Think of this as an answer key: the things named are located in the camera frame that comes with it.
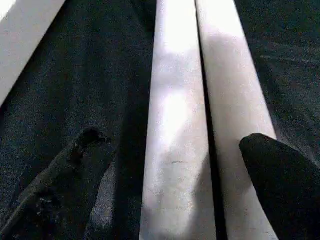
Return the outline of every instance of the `black object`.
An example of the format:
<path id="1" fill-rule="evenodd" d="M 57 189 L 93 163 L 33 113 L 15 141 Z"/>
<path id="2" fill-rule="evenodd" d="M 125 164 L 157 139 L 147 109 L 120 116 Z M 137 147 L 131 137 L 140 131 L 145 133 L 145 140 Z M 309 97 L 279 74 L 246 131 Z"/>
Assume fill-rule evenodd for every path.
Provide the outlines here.
<path id="1" fill-rule="evenodd" d="M 320 169 L 300 152 L 262 134 L 245 137 L 239 146 L 279 239 L 319 239 Z"/>
<path id="2" fill-rule="evenodd" d="M 114 153 L 98 129 L 85 129 L 13 201 L 0 238 L 82 239 Z"/>

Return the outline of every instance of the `black cloth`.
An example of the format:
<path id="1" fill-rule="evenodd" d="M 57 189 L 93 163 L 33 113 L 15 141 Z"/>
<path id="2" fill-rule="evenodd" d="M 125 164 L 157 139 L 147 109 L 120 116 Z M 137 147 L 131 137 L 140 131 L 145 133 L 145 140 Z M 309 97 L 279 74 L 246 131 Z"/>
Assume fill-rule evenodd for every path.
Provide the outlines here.
<path id="1" fill-rule="evenodd" d="M 67 0 L 0 109 L 0 215 L 81 129 L 117 149 L 87 239 L 139 239 L 155 0 Z"/>
<path id="2" fill-rule="evenodd" d="M 320 1 L 235 2 L 278 139 L 320 166 Z"/>
<path id="3" fill-rule="evenodd" d="M 259 201 L 280 240 L 320 237 L 320 168 L 262 134 L 240 142 Z"/>
<path id="4" fill-rule="evenodd" d="M 114 153 L 99 129 L 84 129 L 13 199 L 0 222 L 0 239 L 83 239 Z"/>

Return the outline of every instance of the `wrinkled fabric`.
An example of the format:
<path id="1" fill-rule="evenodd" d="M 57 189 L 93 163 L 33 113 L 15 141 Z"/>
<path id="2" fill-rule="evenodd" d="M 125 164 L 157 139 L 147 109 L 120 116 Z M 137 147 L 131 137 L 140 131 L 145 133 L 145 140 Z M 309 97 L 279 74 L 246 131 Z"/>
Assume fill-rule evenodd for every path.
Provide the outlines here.
<path id="1" fill-rule="evenodd" d="M 235 3 L 277 138 L 320 166 L 320 2 Z"/>
<path id="2" fill-rule="evenodd" d="M 155 10 L 153 0 L 66 1 L 0 109 L 0 215 L 97 126 L 117 152 L 86 238 L 139 238 Z"/>

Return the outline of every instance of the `white cylindrical rod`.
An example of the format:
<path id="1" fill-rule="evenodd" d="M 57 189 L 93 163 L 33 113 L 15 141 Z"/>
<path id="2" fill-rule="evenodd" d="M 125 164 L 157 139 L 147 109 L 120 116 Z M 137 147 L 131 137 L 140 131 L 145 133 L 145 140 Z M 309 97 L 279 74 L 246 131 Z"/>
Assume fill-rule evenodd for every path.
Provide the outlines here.
<path id="1" fill-rule="evenodd" d="M 258 200 L 239 142 L 276 138 L 233 0 L 196 0 L 229 240 L 277 239 Z"/>
<path id="2" fill-rule="evenodd" d="M 216 239 L 194 0 L 157 1 L 140 239 Z"/>

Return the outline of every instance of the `white surface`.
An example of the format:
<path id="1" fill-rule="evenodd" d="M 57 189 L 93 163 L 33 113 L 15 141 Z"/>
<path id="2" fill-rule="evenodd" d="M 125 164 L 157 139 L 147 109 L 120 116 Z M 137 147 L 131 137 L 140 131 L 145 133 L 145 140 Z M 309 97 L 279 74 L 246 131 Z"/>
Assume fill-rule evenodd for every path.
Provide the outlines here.
<path id="1" fill-rule="evenodd" d="M 194 0 L 158 0 L 141 240 L 216 239 Z"/>
<path id="2" fill-rule="evenodd" d="M 276 138 L 233 0 L 196 0 L 229 240 L 277 239 L 252 185 L 239 142 Z"/>
<path id="3" fill-rule="evenodd" d="M 0 0 L 0 106 L 65 0 Z"/>

